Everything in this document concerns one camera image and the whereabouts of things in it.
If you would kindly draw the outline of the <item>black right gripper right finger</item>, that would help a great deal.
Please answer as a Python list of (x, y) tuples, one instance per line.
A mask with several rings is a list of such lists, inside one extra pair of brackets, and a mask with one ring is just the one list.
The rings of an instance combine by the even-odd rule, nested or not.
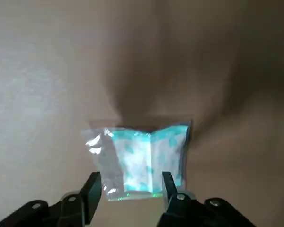
[(253, 227), (254, 224), (230, 203), (221, 198), (209, 198), (200, 203), (194, 195), (179, 192), (171, 172), (162, 173), (166, 210), (158, 227)]

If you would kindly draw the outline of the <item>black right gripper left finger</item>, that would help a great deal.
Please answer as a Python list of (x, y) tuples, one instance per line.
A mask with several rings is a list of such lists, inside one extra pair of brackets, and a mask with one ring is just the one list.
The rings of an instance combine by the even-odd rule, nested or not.
[(29, 201), (0, 221), (0, 227), (84, 227), (91, 223), (101, 194), (101, 174), (93, 172), (79, 193), (51, 206), (44, 200)]

